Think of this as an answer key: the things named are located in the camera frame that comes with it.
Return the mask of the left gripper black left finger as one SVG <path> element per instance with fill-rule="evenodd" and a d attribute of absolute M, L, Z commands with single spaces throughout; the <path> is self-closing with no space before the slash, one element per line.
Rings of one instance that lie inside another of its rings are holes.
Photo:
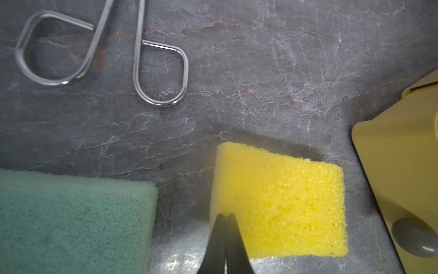
<path fill-rule="evenodd" d="M 197 274 L 224 274 L 226 253 L 226 218 L 218 214 Z"/>

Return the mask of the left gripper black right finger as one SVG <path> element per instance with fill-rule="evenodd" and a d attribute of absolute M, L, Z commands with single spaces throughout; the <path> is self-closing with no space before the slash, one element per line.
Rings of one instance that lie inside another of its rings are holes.
<path fill-rule="evenodd" d="M 230 213 L 227 217 L 226 229 L 227 274 L 255 274 L 235 214 Z"/>

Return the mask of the yellow bottom drawer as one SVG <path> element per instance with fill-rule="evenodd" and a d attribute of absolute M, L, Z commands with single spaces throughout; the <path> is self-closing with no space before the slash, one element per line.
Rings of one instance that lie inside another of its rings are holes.
<path fill-rule="evenodd" d="M 352 128 L 352 141 L 403 268 L 438 271 L 438 73 Z"/>

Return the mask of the green sponge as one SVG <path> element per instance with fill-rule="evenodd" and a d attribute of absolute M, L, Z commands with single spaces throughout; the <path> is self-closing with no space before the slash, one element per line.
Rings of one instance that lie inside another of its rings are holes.
<path fill-rule="evenodd" d="M 1 170 L 1 272 L 143 274 L 157 199 L 148 182 Z"/>

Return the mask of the bright yellow foam sponge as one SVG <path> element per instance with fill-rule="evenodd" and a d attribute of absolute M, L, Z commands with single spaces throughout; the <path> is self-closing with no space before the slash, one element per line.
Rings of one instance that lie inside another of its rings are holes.
<path fill-rule="evenodd" d="M 218 146 L 210 222 L 234 214 L 252 259 L 348 254 L 343 170 L 240 143 Z"/>

